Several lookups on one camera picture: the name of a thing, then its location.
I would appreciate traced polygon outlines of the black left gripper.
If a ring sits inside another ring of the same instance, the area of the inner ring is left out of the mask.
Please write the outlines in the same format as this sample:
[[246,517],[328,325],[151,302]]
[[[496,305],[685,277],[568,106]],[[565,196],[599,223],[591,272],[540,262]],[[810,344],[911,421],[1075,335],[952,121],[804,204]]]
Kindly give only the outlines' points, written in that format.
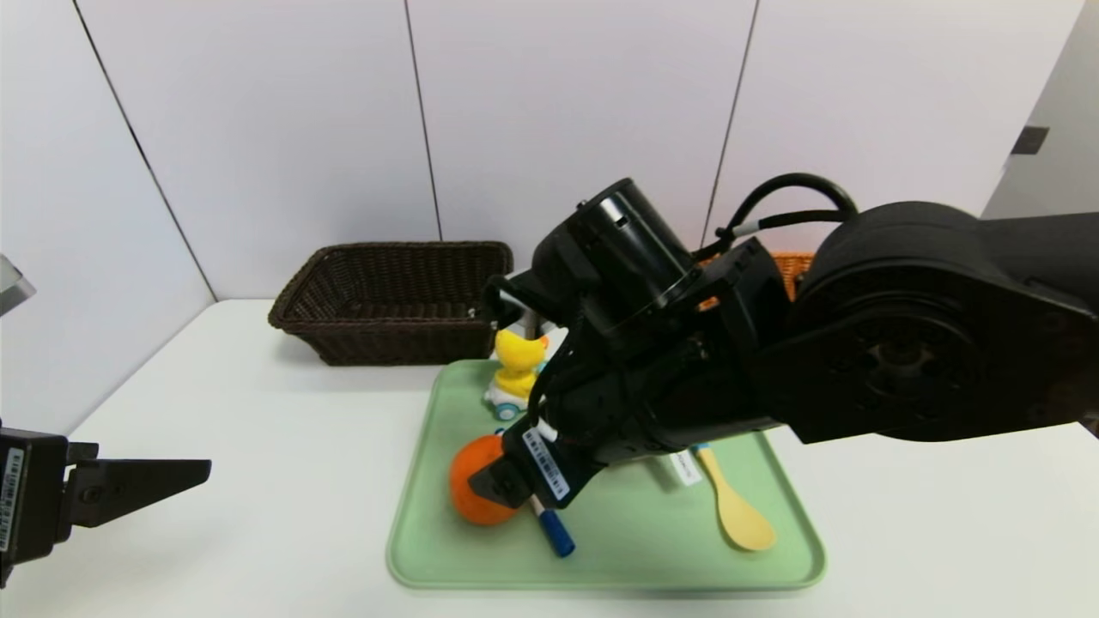
[[[3,427],[1,587],[16,566],[48,556],[59,543],[60,512],[64,525],[112,523],[203,485],[212,470],[210,460],[95,460],[99,449],[95,442]],[[67,465],[75,467],[65,485]]]

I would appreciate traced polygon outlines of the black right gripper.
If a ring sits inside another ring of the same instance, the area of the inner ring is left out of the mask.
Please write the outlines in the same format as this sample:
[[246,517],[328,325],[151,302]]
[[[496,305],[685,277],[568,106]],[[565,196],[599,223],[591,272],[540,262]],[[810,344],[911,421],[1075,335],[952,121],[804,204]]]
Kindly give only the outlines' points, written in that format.
[[512,509],[533,495],[567,507],[601,470],[670,454],[666,416],[684,372],[682,360],[552,361],[537,418],[507,431],[507,457],[471,474],[471,493]]

